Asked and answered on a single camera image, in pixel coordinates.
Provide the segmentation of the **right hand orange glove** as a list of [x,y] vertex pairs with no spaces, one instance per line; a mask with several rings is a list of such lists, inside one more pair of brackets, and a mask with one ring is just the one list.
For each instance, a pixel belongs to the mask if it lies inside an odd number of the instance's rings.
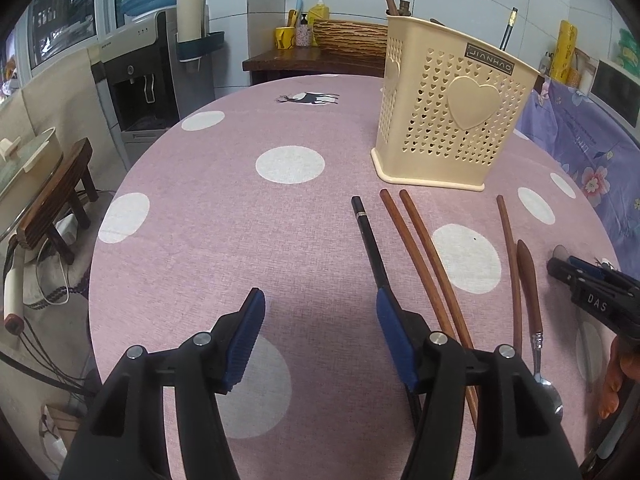
[[620,346],[620,338],[612,341],[611,356],[606,368],[598,414],[600,419],[607,419],[614,414],[620,405],[620,392],[625,378],[638,382],[640,378],[639,353]]

